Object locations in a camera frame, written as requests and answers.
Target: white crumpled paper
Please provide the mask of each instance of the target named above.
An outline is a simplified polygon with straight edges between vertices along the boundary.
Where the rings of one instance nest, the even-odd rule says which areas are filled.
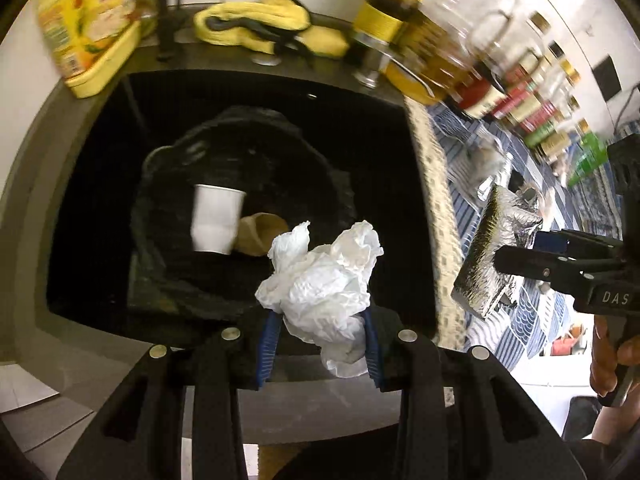
[[[284,314],[289,333],[321,348],[322,364],[336,377],[367,371],[364,322],[367,285],[384,251],[369,222],[343,231],[331,245],[309,245],[309,222],[278,236],[270,257],[275,272],[255,297],[264,308]]]

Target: screw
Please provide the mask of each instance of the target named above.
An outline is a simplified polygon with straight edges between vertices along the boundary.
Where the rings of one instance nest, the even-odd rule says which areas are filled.
[[[153,359],[159,359],[166,355],[166,346],[164,345],[155,345],[149,349],[149,355]]]
[[[225,341],[235,341],[240,337],[240,329],[235,326],[230,326],[222,331],[221,336]]]
[[[405,343],[413,343],[418,339],[418,335],[413,330],[401,330],[398,332],[398,339]]]
[[[489,355],[491,354],[489,354],[489,351],[484,346],[476,346],[471,351],[471,355],[476,359],[479,359],[481,361],[486,361],[489,358]]]

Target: countertop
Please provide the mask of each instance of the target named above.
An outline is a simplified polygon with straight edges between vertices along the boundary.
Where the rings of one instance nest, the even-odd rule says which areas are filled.
[[[381,82],[361,86],[342,63],[317,58],[311,68],[298,57],[279,66],[251,62],[243,48],[193,43],[181,31],[182,54],[156,60],[147,41],[97,96],[76,99],[61,81],[40,110],[14,162],[0,225],[0,319],[14,325],[15,360],[36,378],[76,402],[98,410],[151,342],[94,330],[52,314],[46,304],[49,253],[56,215],[84,140],[119,80],[135,72],[226,70],[268,73],[347,89],[403,106],[402,96]],[[276,363],[273,382],[260,392],[240,392],[247,443],[275,444],[335,438],[396,423],[400,394],[381,394],[368,376],[336,380],[287,357]],[[298,373],[296,370],[307,370]]]

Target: white paper cup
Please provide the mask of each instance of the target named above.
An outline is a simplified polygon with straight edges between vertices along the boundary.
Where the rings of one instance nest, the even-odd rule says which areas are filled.
[[[245,193],[237,189],[196,184],[191,219],[193,250],[231,253],[244,196]]]

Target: black basin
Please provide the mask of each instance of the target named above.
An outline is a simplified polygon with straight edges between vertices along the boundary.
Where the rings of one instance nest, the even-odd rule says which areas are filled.
[[[371,222],[385,249],[370,280],[372,297],[405,324],[432,334],[428,223],[404,110],[356,92],[257,73],[173,70],[122,79],[66,188],[49,261],[49,308],[100,330],[183,348],[220,325],[131,304],[130,220],[146,156],[238,105],[281,113],[333,168],[348,174],[355,219]]]

